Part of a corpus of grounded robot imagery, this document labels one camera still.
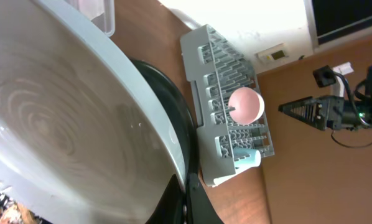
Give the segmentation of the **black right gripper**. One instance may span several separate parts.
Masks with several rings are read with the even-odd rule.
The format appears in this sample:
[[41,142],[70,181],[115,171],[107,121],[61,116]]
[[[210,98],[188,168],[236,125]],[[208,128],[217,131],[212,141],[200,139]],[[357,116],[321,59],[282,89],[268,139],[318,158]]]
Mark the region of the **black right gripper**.
[[278,110],[321,131],[345,129],[342,123],[345,99],[339,96],[308,96],[279,105]]

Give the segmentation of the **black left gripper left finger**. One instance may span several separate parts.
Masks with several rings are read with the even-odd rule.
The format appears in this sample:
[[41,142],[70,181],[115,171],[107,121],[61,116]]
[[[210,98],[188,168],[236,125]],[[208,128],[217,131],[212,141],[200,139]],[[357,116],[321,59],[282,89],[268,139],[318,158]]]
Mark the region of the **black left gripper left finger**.
[[174,174],[146,224],[183,224],[184,221],[184,193]]

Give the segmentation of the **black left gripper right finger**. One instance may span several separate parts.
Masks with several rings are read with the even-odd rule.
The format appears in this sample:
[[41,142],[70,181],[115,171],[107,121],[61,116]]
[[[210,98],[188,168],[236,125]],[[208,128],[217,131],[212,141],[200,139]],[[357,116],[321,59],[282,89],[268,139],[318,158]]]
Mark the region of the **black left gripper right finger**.
[[196,173],[188,175],[186,207],[187,224],[223,224]]

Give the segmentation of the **light blue cup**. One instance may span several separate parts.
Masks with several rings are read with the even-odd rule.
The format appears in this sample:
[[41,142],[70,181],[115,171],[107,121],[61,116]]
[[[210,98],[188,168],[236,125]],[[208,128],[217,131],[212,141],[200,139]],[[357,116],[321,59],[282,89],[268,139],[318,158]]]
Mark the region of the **light blue cup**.
[[259,167],[261,165],[261,153],[257,149],[240,148],[233,149],[234,164],[237,168]]

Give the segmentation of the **grey plate with food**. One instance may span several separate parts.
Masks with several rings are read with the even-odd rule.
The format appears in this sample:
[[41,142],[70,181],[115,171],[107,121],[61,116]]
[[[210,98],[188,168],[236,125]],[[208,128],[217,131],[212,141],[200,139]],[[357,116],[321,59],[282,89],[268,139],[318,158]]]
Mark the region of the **grey plate with food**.
[[185,162],[128,57],[64,1],[0,1],[0,190],[50,223],[145,223]]

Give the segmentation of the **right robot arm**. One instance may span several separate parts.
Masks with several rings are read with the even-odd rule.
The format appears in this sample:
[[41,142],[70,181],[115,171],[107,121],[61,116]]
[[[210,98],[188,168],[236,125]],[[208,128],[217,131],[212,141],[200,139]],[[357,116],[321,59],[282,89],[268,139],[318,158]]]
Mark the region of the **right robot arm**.
[[311,96],[279,105],[278,110],[319,130],[372,129],[372,66],[366,78],[352,91],[346,78],[328,65],[313,71],[318,87],[335,85],[341,80],[348,98]]

